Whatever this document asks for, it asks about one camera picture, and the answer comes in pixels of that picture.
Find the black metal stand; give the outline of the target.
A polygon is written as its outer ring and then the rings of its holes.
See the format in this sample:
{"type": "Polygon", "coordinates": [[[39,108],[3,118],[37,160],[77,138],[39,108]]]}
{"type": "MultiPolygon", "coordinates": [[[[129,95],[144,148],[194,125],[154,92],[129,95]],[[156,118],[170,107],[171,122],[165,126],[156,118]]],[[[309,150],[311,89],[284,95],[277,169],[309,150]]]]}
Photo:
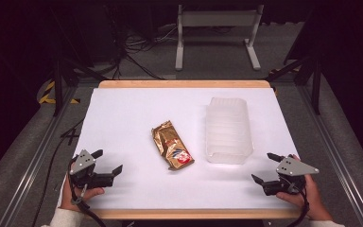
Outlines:
{"type": "Polygon", "coordinates": [[[296,85],[304,86],[309,79],[312,79],[311,106],[314,112],[319,114],[321,64],[316,57],[304,57],[288,64],[282,69],[271,70],[265,77],[265,80],[267,82],[274,81],[288,72],[292,72],[294,69],[298,69],[293,79],[296,85]]]}
{"type": "Polygon", "coordinates": [[[75,69],[86,74],[89,78],[95,79],[97,81],[106,80],[105,77],[99,75],[97,72],[87,68],[86,66],[83,66],[81,63],[65,57],[57,58],[54,61],[53,69],[56,100],[54,112],[55,116],[58,116],[64,108],[64,89],[76,87],[79,83],[79,77],[75,72],[75,69]]]}

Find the yellow black floor tape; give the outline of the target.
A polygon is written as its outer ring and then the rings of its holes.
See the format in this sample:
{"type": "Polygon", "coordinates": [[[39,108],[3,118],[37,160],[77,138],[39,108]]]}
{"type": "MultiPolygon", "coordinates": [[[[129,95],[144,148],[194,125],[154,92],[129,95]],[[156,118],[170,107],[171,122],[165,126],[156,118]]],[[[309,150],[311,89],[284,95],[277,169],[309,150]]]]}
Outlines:
{"type": "Polygon", "coordinates": [[[54,89],[55,87],[55,82],[53,80],[49,81],[48,84],[46,85],[43,94],[39,100],[40,104],[43,103],[48,103],[48,104],[55,104],[56,103],[56,99],[55,98],[50,98],[49,95],[51,93],[51,91],[54,89]]]}

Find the translucent plastic container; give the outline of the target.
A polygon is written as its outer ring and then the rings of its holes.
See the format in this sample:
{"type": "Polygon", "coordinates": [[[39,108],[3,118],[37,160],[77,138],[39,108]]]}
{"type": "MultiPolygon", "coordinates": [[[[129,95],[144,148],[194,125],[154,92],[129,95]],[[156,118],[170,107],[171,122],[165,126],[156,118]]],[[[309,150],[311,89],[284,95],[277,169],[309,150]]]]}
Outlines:
{"type": "Polygon", "coordinates": [[[210,163],[242,165],[253,153],[247,101],[213,97],[206,107],[206,158],[210,163]]]}

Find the person's left hand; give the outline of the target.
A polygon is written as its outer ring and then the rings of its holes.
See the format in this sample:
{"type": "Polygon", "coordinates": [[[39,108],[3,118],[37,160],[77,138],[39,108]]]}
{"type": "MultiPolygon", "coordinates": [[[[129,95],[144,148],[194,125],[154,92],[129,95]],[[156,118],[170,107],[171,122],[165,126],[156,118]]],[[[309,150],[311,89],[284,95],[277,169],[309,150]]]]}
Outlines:
{"type": "MultiPolygon", "coordinates": [[[[80,209],[78,208],[78,206],[76,204],[72,203],[72,200],[80,197],[81,193],[82,193],[81,189],[76,188],[74,190],[71,190],[71,186],[68,183],[66,183],[62,189],[60,209],[79,212],[80,209]]],[[[105,189],[102,187],[88,189],[85,191],[84,196],[82,197],[82,200],[87,202],[90,199],[92,199],[93,197],[96,197],[98,195],[103,195],[104,193],[105,193],[105,189]]]]}

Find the gold foil snack packet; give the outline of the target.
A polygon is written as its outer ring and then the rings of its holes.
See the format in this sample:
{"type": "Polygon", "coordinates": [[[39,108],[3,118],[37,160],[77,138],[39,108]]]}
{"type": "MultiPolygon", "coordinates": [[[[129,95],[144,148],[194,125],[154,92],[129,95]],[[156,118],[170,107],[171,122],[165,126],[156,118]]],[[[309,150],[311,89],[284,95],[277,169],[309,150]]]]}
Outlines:
{"type": "Polygon", "coordinates": [[[195,162],[170,120],[152,129],[151,134],[169,170],[180,170],[195,162]]]}

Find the person's right hand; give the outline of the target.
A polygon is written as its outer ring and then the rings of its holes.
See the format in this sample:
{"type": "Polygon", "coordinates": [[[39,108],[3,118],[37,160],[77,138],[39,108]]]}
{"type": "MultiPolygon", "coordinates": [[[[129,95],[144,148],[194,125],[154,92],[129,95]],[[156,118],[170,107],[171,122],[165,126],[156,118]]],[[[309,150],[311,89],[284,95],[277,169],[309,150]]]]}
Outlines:
{"type": "MultiPolygon", "coordinates": [[[[320,191],[318,190],[318,186],[310,175],[305,175],[305,194],[307,197],[307,202],[309,204],[309,211],[307,212],[307,216],[310,220],[314,221],[333,221],[332,215],[326,209],[326,206],[323,204],[320,191]]],[[[290,195],[284,192],[279,192],[276,194],[276,197],[282,201],[289,202],[298,207],[304,206],[304,198],[300,195],[290,195]]]]}

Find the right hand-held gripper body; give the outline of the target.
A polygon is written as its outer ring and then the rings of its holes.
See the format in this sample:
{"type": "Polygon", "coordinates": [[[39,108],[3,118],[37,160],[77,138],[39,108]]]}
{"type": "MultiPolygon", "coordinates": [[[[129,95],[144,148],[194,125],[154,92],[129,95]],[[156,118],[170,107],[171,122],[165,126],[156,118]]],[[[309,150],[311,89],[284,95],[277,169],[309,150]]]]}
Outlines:
{"type": "Polygon", "coordinates": [[[297,195],[303,191],[306,181],[305,175],[318,174],[320,171],[313,166],[305,164],[287,156],[276,167],[279,176],[278,181],[264,182],[263,190],[267,196],[285,192],[290,195],[297,195]]]}

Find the aluminium floor rail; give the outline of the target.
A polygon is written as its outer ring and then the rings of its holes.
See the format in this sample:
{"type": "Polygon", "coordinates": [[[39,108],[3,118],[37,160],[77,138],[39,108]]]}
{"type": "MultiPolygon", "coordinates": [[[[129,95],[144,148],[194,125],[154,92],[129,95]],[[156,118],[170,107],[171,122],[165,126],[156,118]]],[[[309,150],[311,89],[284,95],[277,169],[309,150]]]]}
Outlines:
{"type": "Polygon", "coordinates": [[[322,142],[326,146],[326,155],[328,156],[328,159],[330,160],[333,169],[337,174],[340,184],[342,185],[351,206],[354,208],[354,212],[361,226],[363,227],[363,198],[360,195],[354,179],[350,175],[347,166],[344,164],[343,159],[338,153],[337,146],[333,142],[330,133],[321,119],[321,116],[316,114],[313,110],[309,92],[302,86],[299,86],[297,90],[302,97],[307,111],[310,113],[311,118],[315,122],[322,142]]]}
{"type": "Polygon", "coordinates": [[[54,105],[43,104],[1,160],[0,196],[3,214],[0,216],[0,227],[11,227],[20,212],[76,90],[75,87],[65,89],[65,104],[58,114],[55,114],[54,105]]]}

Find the white table cover sheet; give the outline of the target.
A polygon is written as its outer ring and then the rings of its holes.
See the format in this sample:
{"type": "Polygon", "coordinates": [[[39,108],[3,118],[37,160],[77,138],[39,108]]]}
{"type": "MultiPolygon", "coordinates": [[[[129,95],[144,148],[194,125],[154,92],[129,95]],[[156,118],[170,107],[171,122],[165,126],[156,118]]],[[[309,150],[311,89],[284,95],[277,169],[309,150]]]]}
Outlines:
{"type": "Polygon", "coordinates": [[[270,88],[120,88],[94,90],[77,151],[103,154],[95,170],[121,166],[112,187],[89,204],[101,210],[287,209],[288,203],[264,194],[253,181],[277,177],[269,153],[296,148],[270,88]],[[253,153],[242,165],[218,165],[205,156],[206,108],[214,97],[246,100],[253,153]],[[160,156],[151,131],[171,121],[194,163],[172,171],[160,156]]]}

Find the white metal stand frame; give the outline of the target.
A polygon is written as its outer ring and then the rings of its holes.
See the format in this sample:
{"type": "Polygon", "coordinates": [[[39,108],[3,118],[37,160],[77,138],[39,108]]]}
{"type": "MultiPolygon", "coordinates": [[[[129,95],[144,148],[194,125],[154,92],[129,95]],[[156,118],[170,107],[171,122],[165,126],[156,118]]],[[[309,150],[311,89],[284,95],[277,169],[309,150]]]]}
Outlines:
{"type": "Polygon", "coordinates": [[[249,54],[252,68],[256,71],[261,69],[260,62],[254,50],[254,41],[260,25],[264,11],[264,5],[259,5],[256,9],[250,10],[204,10],[191,11],[184,10],[182,5],[178,5],[178,44],[176,50],[175,69],[181,71],[183,68],[183,29],[185,27],[199,26],[249,26],[251,33],[248,39],[244,40],[249,54]]]}

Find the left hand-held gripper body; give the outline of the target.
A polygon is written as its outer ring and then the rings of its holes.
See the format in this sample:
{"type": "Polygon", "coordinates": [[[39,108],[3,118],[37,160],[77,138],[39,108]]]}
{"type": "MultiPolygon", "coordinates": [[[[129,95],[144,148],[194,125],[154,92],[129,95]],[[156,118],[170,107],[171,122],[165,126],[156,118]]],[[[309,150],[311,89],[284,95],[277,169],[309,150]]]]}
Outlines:
{"type": "Polygon", "coordinates": [[[83,149],[69,170],[73,185],[77,188],[86,186],[87,189],[112,186],[115,176],[111,173],[95,173],[95,163],[92,153],[83,149]]]}

